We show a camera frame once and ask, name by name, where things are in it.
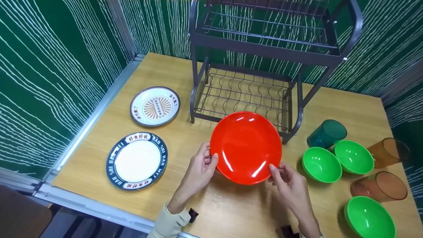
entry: white plate with red rim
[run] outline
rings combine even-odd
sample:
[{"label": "white plate with red rim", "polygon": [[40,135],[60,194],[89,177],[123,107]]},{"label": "white plate with red rim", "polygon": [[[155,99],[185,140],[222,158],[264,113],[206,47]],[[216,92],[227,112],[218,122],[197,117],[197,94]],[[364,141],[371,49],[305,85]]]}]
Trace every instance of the white plate with red rim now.
[{"label": "white plate with red rim", "polygon": [[131,102],[132,118],[146,127],[164,125],[178,115],[181,101],[170,88],[155,86],[138,93]]},{"label": "white plate with red rim", "polygon": [[106,173],[110,182],[123,190],[138,190],[156,182],[168,164],[164,141],[149,132],[123,137],[110,151]]}]

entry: wire rack shelf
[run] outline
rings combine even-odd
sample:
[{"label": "wire rack shelf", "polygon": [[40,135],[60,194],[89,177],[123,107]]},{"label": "wire rack shelf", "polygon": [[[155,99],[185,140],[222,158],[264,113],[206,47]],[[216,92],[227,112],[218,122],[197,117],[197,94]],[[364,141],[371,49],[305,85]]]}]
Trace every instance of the wire rack shelf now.
[{"label": "wire rack shelf", "polygon": [[210,69],[209,82],[198,98],[196,116],[219,121],[237,111],[252,111],[264,115],[283,134],[290,128],[290,98],[284,97],[287,90],[287,82]]},{"label": "wire rack shelf", "polygon": [[[299,130],[304,107],[357,42],[363,16],[356,0],[198,0],[190,9],[190,51],[194,86],[190,99],[195,118],[219,122],[235,111],[264,115],[286,144]],[[335,32],[340,12],[347,12],[351,32],[340,44]],[[198,70],[196,47],[205,59]],[[293,77],[218,64],[213,49],[301,63]],[[321,78],[303,97],[308,66],[325,66]],[[296,109],[293,89],[297,86]]]}]

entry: plate rim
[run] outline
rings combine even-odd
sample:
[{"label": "plate rim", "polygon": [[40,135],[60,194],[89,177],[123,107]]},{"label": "plate rim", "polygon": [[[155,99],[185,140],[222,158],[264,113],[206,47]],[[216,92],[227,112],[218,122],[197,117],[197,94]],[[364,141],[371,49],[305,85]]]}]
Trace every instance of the plate rim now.
[{"label": "plate rim", "polygon": [[[222,118],[222,120],[220,120],[218,123],[217,123],[217,125],[214,127],[214,129],[213,129],[213,132],[211,133],[211,136],[210,136],[210,143],[212,142],[212,137],[213,137],[213,133],[214,133],[214,130],[217,128],[217,126],[219,125],[219,123],[221,123],[221,121],[223,121],[226,117],[228,117],[228,116],[230,116],[230,115],[233,115],[233,114],[241,114],[241,113],[245,113],[245,112],[247,112],[247,113],[252,113],[252,114],[255,114],[255,115],[258,115],[258,116],[260,116],[260,117],[263,117],[264,119],[266,119],[268,122],[269,122],[269,124],[271,124],[272,126],[273,126],[273,124],[265,117],[265,116],[263,116],[263,115],[260,115],[260,114],[258,114],[258,113],[256,113],[256,112],[252,112],[252,111],[236,111],[236,112],[233,112],[233,113],[231,113],[231,114],[229,114],[229,115],[226,115],[224,118]],[[273,126],[273,129],[275,130],[275,132],[279,135],[279,133],[277,132],[277,129]],[[280,161],[282,161],[282,155],[283,155],[283,146],[282,146],[282,141],[281,141],[281,139],[280,139],[280,136],[279,136],[279,140],[280,140],[280,148],[281,148],[281,150],[280,150],[280,152],[281,152],[281,160]],[[224,173],[222,173],[221,171],[220,171],[220,169],[219,169],[219,172],[221,173],[221,174],[223,174],[223,176],[225,176],[227,179],[229,179],[230,181],[232,181],[232,179],[228,176],[228,175],[226,175],[226,174],[224,174]],[[232,181],[232,182],[234,182],[234,183],[236,183],[236,184],[241,184],[241,185],[255,185],[255,184],[258,184],[258,183],[261,183],[261,182],[263,182],[263,181],[265,181],[265,180],[267,180],[268,178],[270,178],[271,177],[271,174],[267,177],[267,178],[265,178],[265,179],[263,179],[263,180],[260,180],[260,181],[255,181],[254,183],[237,183],[237,182],[234,182],[234,181]]]},{"label": "plate rim", "polygon": [[[147,186],[144,186],[144,187],[140,187],[140,188],[136,188],[136,189],[127,189],[127,188],[124,188],[124,187],[122,187],[122,186],[118,186],[112,179],[111,179],[111,177],[112,177],[112,175],[110,175],[109,174],[109,171],[108,171],[108,169],[107,169],[107,164],[108,164],[108,161],[109,161],[109,158],[110,158],[110,155],[112,154],[112,152],[113,152],[113,150],[120,144],[120,142],[122,141],[122,140],[124,140],[126,137],[128,137],[128,136],[130,136],[130,135],[133,135],[133,134],[137,134],[137,133],[148,133],[148,134],[150,134],[150,135],[154,135],[156,138],[158,138],[161,142],[162,142],[162,144],[163,144],[163,146],[164,146],[164,148],[165,148],[165,155],[166,155],[166,161],[165,161],[165,165],[163,166],[163,170],[162,170],[162,172],[156,177],[156,178],[154,178],[154,180],[150,183],[150,184],[148,184]],[[109,179],[109,182],[110,183],[112,183],[115,187],[117,187],[117,188],[119,188],[119,189],[121,189],[121,190],[124,190],[124,191],[138,191],[138,190],[140,190],[140,189],[143,189],[143,188],[147,188],[147,187],[149,187],[149,186],[151,186],[152,184],[154,184],[155,182],[157,182],[161,177],[162,177],[162,175],[165,173],[165,170],[166,170],[166,168],[167,168],[167,166],[168,166],[168,160],[169,160],[169,151],[168,151],[168,147],[166,146],[166,143],[165,143],[165,141],[160,137],[160,136],[158,136],[158,135],[156,135],[156,134],[154,134],[154,133],[151,133],[151,132],[148,132],[148,131],[138,131],[138,132],[134,132],[134,133],[130,133],[130,134],[128,134],[128,135],[126,135],[126,136],[124,136],[124,137],[122,137],[118,142],[116,142],[115,143],[115,145],[112,147],[112,149],[109,151],[109,153],[108,153],[108,155],[107,155],[107,157],[106,157],[106,167],[105,167],[105,171],[106,171],[106,175],[107,175],[107,178]],[[118,173],[117,173],[117,171],[116,171],[116,169],[114,169],[114,171],[115,171],[115,174],[116,174],[116,176],[118,176],[119,177],[119,175],[118,175]]]},{"label": "plate rim", "polygon": [[[147,90],[150,90],[150,89],[167,89],[167,90],[169,90],[169,91],[173,92],[173,93],[176,95],[176,98],[178,99],[178,102],[179,102],[178,109],[176,110],[175,115],[174,115],[173,117],[171,117],[169,120],[167,120],[167,121],[165,121],[165,122],[163,122],[163,123],[161,123],[161,124],[157,124],[157,125],[147,125],[147,124],[144,124],[144,123],[141,123],[141,122],[137,121],[137,120],[133,117],[133,115],[132,115],[132,104],[134,103],[135,98],[136,98],[136,97],[138,97],[141,93],[143,93],[143,92],[145,92],[145,91],[147,91]],[[180,109],[181,109],[181,99],[179,98],[179,95],[178,95],[178,94],[177,94],[177,93],[176,93],[173,89],[168,88],[168,87],[165,87],[165,86],[153,86],[153,87],[148,87],[148,88],[146,88],[146,89],[141,90],[140,92],[138,92],[138,93],[137,93],[137,94],[133,97],[133,99],[132,99],[132,101],[131,101],[131,104],[129,105],[129,114],[130,114],[130,116],[131,116],[132,120],[134,120],[137,124],[140,124],[140,125],[142,125],[142,126],[144,126],[144,127],[159,127],[159,126],[165,125],[165,124],[167,124],[167,123],[169,123],[169,122],[173,121],[173,120],[177,117],[177,115],[179,114],[179,110],[180,110]]]}]

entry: beige sleeve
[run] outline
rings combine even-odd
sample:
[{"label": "beige sleeve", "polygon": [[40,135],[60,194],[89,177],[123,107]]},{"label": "beige sleeve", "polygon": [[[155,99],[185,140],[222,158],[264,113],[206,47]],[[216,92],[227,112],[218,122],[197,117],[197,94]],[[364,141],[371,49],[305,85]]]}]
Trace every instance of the beige sleeve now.
[{"label": "beige sleeve", "polygon": [[190,219],[191,216],[186,209],[181,213],[171,214],[166,203],[147,238],[176,238],[181,228],[186,226]]},{"label": "beige sleeve", "polygon": [[[322,232],[320,232],[320,234],[321,234],[321,237],[320,238],[324,238],[324,235],[323,235],[323,233]],[[299,234],[299,237],[300,238],[307,238],[307,237],[305,237],[303,234]]]}]

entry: green striped wall panel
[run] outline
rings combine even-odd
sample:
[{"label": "green striped wall panel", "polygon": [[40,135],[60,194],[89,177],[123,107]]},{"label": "green striped wall panel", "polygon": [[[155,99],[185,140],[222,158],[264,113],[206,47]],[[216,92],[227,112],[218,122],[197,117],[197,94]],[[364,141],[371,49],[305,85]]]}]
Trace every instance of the green striped wall panel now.
[{"label": "green striped wall panel", "polygon": [[[329,7],[333,8],[337,2],[330,0]],[[138,51],[143,54],[155,52],[190,58],[188,38],[190,3],[188,0],[121,0]],[[358,3],[364,16],[362,35],[348,56],[348,61],[339,66],[325,86],[375,95],[423,57],[423,2],[358,0]],[[204,0],[201,0],[200,15],[203,12],[203,4]],[[222,7],[222,10],[243,17],[252,14],[251,10],[227,6]],[[278,15],[275,20],[286,21],[286,18]],[[348,15],[343,12],[335,25],[341,45],[349,36],[350,25]],[[299,70],[299,64],[229,51],[214,51],[213,60],[291,76]],[[320,78],[322,70],[322,67],[311,68],[305,82],[315,83]]]},{"label": "green striped wall panel", "polygon": [[0,167],[42,179],[127,63],[105,0],[0,1]]},{"label": "green striped wall panel", "polygon": [[403,165],[423,221],[423,77],[387,102],[385,110],[394,137],[410,148]]}]

